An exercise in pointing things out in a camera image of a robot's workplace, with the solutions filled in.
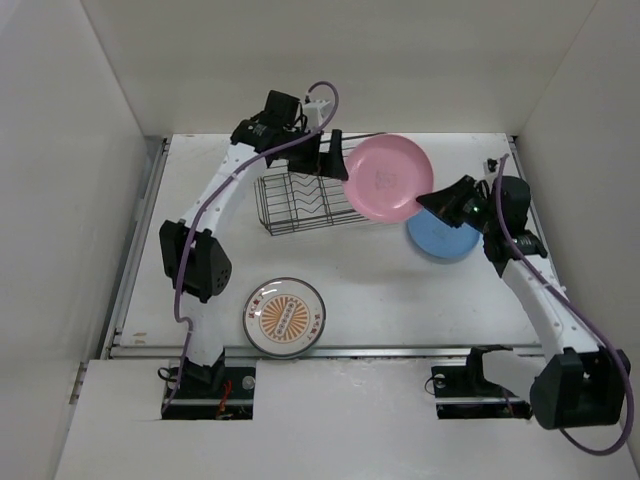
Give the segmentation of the blue plate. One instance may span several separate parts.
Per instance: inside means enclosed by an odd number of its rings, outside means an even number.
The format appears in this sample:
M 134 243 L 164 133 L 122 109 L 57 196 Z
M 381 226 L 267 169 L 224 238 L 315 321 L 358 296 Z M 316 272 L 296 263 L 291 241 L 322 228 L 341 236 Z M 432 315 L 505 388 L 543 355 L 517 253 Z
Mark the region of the blue plate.
M 480 233 L 463 224 L 450 227 L 434 214 L 422 210 L 406 222 L 409 241 L 417 251 L 447 263 L 466 258 L 477 246 Z

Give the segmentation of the pink plate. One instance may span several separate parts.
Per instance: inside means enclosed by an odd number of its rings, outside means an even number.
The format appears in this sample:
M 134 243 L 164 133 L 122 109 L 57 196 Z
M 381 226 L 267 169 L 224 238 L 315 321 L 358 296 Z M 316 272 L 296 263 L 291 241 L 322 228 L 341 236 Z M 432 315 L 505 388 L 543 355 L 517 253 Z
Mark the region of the pink plate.
M 429 157 L 414 141 L 382 134 L 359 143 L 345 160 L 342 182 L 352 208 L 378 223 L 402 223 L 422 209 L 417 198 L 434 189 Z

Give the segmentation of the grey wire dish rack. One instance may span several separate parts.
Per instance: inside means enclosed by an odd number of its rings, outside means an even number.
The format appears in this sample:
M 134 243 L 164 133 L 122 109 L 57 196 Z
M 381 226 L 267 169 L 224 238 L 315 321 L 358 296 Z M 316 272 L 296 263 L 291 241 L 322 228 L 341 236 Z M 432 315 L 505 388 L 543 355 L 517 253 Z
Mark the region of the grey wire dish rack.
M 254 182 L 258 220 L 272 236 L 362 223 L 337 179 L 290 172 L 278 161 Z

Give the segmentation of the white plate orange sunburst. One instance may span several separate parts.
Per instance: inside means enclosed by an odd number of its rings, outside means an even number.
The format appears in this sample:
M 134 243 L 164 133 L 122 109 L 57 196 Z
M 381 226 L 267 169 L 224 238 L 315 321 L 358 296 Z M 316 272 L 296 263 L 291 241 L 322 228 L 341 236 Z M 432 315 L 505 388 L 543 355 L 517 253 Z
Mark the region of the white plate orange sunburst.
M 297 358 L 320 339 L 326 324 L 326 306 L 308 282 L 293 277 L 269 280 L 245 302 L 245 336 L 259 352 L 276 359 Z

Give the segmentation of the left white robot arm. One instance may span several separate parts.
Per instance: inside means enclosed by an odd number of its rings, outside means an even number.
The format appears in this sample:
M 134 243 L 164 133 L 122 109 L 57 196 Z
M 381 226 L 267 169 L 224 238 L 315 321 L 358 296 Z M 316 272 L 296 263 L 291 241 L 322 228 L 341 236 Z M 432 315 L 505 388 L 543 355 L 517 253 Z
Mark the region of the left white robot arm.
M 340 181 L 349 177 L 341 131 L 332 130 L 327 141 L 323 138 L 337 113 L 339 93 L 329 81 L 317 81 L 308 90 L 320 87 L 329 89 L 331 99 L 270 91 L 264 107 L 232 131 L 222 162 L 200 197 L 179 220 L 161 225 L 162 263 L 174 290 L 173 315 L 186 327 L 177 372 L 170 380 L 174 385 L 189 377 L 191 387 L 205 397 L 223 387 L 224 373 L 214 364 L 224 348 L 207 343 L 212 324 L 182 313 L 181 300 L 190 295 L 205 304 L 228 285 L 232 263 L 220 236 L 254 182 L 278 160 L 295 173 Z

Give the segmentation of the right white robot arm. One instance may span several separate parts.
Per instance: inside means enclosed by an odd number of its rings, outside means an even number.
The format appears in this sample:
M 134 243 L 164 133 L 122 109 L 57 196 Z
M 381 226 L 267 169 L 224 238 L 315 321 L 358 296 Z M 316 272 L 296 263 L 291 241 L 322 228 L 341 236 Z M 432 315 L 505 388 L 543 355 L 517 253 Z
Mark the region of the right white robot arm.
M 545 273 L 548 253 L 527 227 L 529 185 L 513 176 L 493 183 L 465 176 L 416 200 L 446 225 L 481 233 L 486 258 L 520 302 L 543 350 L 545 364 L 538 367 L 510 347 L 474 347 L 463 369 L 465 386 L 477 394 L 505 388 L 528 403 L 547 430 L 618 422 L 630 362 L 566 306 Z

